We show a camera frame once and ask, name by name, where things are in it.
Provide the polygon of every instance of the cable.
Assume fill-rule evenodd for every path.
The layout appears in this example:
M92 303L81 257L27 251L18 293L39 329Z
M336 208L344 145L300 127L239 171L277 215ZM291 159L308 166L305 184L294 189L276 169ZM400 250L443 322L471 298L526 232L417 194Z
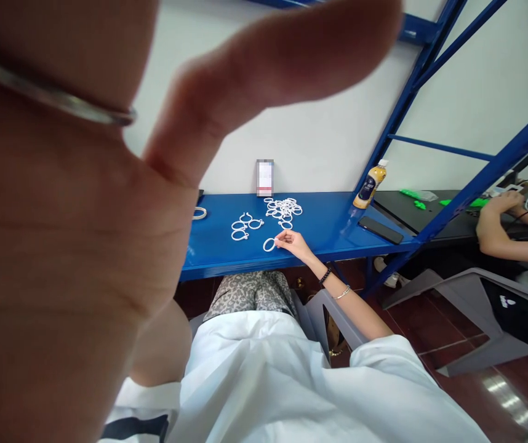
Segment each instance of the cable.
M522 215L516 217L513 221L510 222L510 224L504 229L504 231L505 231L506 233L508 233L508 230L512 227L512 225L515 224L516 222L518 222L522 217L524 217L524 216L527 215L527 214L528 214L528 211L525 212L524 214L522 214Z

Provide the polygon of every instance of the black bracelet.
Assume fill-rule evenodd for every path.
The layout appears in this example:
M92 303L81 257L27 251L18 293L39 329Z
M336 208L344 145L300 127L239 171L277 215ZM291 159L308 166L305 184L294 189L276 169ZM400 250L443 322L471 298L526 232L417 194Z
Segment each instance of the black bracelet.
M328 275L331 273L330 268L327 269L326 275L324 275L321 280L319 281L319 284L323 284L324 281L326 281Z

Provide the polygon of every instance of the blue table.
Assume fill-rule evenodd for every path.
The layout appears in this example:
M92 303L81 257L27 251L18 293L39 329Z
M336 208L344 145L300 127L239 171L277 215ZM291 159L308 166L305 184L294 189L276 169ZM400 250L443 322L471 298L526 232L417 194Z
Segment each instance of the blue table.
M417 247L413 237L398 228L374 208L366 211L351 205L352 193L275 194L275 200L292 197L303 208L293 216L293 229L303 234L311 250L322 261L372 257L384 253L405 252ZM301 265L301 261L284 249L265 252L264 241L282 231L278 220L266 217L266 203L254 194L205 195L201 206L208 215L192 223L192 231L181 281L265 269ZM231 238L231 224L244 213L261 218L260 229L248 229L247 240ZM404 240L394 245L358 225L362 215L400 232Z

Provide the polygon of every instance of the black phone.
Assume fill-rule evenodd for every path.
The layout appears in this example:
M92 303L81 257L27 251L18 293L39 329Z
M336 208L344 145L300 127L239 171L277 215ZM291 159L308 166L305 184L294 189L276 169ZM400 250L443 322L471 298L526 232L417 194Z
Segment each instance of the black phone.
M376 220L373 220L370 217L362 217L358 221L358 224L366 230L378 235L381 238L384 238L385 240L393 244L400 244L404 239L404 236L399 232L394 231L393 229L388 228L385 225L382 225L381 223Z

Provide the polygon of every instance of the chair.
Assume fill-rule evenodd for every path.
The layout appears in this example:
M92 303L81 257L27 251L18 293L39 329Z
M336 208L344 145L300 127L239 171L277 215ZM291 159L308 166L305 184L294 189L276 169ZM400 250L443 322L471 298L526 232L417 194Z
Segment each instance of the chair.
M528 300L528 287L481 268L470 268L447 279L441 278L432 269L427 269L382 303L383 309L388 309L434 289L489 337L487 343L437 369L447 377L528 356L528 344L503 331L496 321L481 279Z
M330 296L326 289L319 291L306 305L301 303L301 300L294 290L291 290L291 295L293 297L293 302L297 307L299 322L303 332L305 333L305 336L311 341L320 342L321 348L323 349L324 354L326 354L328 361L330 356L326 334L324 306L326 307L327 312L334 319L350 348L358 348L358 346L369 341L369 339L361 334L356 326L354 326L354 324L346 317L344 312L340 309L338 304L336 304L336 301ZM205 315L206 313L190 320L190 327L192 329L193 337L196 335L196 331L202 324L202 320L204 319Z

